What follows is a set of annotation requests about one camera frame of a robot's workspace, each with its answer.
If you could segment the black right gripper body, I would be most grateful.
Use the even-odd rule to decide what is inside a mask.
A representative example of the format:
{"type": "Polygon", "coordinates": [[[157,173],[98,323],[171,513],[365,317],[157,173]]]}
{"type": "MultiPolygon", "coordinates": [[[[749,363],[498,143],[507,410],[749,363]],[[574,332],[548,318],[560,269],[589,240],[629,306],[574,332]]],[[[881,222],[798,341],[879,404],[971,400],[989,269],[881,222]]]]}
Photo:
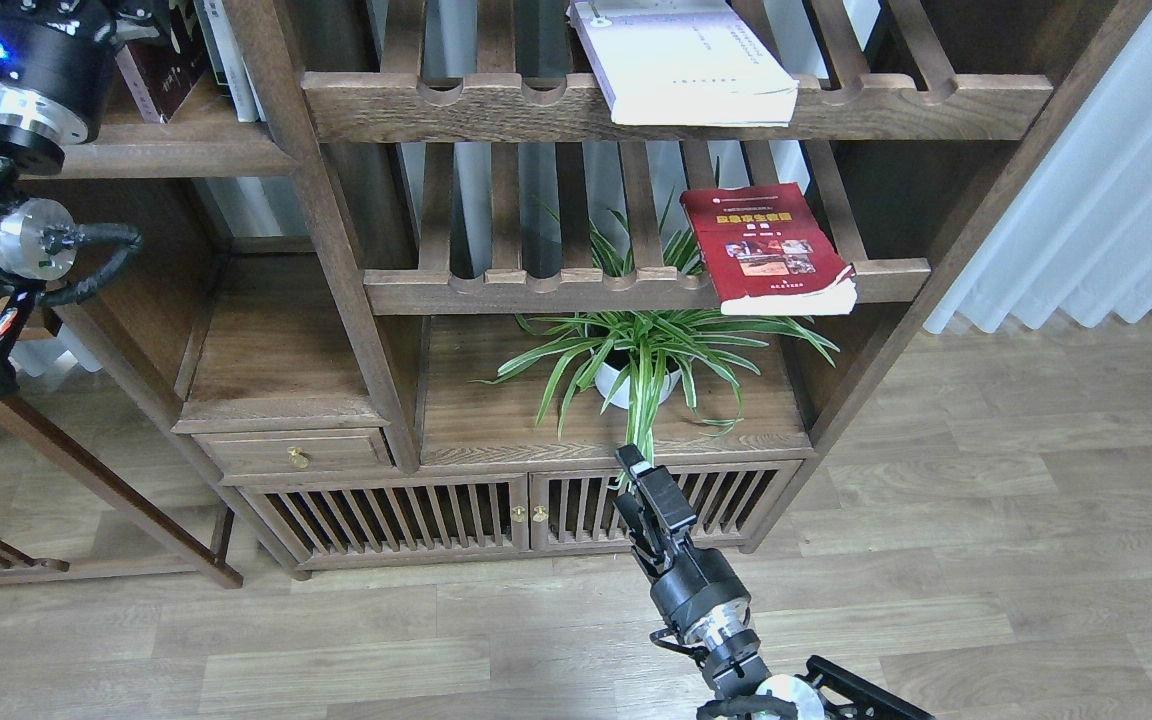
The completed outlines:
{"type": "Polygon", "coordinates": [[[650,634],[655,646],[667,646],[667,635],[681,646],[719,646],[753,628],[751,596],[721,550],[689,544],[675,553],[649,555],[647,578],[650,597],[666,623],[650,634]]]}

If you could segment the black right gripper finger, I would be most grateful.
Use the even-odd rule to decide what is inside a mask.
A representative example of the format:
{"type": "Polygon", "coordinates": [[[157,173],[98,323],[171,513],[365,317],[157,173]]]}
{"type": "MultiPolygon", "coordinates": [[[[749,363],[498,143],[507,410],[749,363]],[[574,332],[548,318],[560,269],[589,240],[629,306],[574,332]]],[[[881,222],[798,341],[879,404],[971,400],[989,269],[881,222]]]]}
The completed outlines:
{"type": "Polygon", "coordinates": [[[668,469],[650,464],[639,447],[622,446],[616,457],[631,486],[614,500],[614,506],[626,520],[628,537],[645,574],[664,577],[691,546],[691,528],[698,515],[668,469]]]}

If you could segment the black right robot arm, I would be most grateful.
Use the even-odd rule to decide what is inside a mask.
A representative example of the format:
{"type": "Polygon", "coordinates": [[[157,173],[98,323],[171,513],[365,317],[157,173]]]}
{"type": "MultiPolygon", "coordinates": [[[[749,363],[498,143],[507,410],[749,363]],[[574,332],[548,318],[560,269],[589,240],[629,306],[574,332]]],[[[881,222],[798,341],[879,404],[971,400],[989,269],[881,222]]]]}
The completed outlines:
{"type": "Polygon", "coordinates": [[[617,448],[631,486],[614,505],[626,520],[634,552],[664,629],[650,639],[698,666],[714,700],[699,719],[929,719],[927,711],[820,655],[799,675],[774,674],[759,655],[751,596],[717,548],[696,547],[698,515],[667,468],[639,448],[617,448]]]}

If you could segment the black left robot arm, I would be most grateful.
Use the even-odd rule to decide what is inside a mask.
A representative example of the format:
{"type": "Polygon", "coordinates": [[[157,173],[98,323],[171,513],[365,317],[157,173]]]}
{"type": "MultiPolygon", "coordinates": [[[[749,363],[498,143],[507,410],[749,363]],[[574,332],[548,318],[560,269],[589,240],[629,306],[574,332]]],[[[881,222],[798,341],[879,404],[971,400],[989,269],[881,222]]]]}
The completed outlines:
{"type": "Polygon", "coordinates": [[[143,245],[132,225],[76,223],[15,182],[96,141],[119,51],[170,33],[165,1],[0,1],[0,401],[18,391],[9,355],[36,306],[91,300],[143,245]]]}

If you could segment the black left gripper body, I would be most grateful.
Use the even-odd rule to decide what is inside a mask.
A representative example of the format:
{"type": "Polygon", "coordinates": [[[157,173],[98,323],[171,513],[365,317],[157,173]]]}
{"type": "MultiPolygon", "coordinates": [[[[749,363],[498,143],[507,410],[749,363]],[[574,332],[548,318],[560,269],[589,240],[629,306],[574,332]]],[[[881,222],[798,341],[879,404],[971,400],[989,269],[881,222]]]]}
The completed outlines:
{"type": "Polygon", "coordinates": [[[0,1],[0,124],[96,141],[119,51],[170,33],[166,1],[0,1]]]}

